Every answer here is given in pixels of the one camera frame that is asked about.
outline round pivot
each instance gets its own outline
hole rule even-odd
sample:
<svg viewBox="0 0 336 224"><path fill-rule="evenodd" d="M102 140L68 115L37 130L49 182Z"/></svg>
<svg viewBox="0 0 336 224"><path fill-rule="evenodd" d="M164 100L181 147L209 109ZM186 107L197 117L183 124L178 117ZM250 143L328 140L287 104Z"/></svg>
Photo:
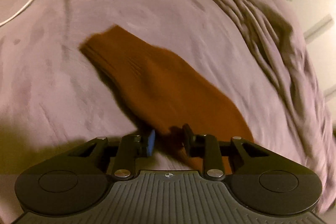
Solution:
<svg viewBox="0 0 336 224"><path fill-rule="evenodd" d="M116 172L114 172L114 175L119 178L126 178L131 174L129 170L126 169L119 169Z"/></svg>
<svg viewBox="0 0 336 224"><path fill-rule="evenodd" d="M207 175L213 178L220 178L224 173L219 169L210 169L207 171Z"/></svg>

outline wrinkled fabric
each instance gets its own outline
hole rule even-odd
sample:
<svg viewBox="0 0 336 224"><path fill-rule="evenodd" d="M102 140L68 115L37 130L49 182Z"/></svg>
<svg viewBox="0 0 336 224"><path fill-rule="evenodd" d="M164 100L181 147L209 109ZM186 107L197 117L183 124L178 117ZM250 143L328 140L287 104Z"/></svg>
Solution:
<svg viewBox="0 0 336 224"><path fill-rule="evenodd" d="M331 120L302 31L282 0L36 0L0 28L0 218L22 210L16 176L96 136L137 128L79 50L117 24L171 50L228 96L256 143L312 168L319 210L336 194ZM185 166L156 153L147 169Z"/></svg>

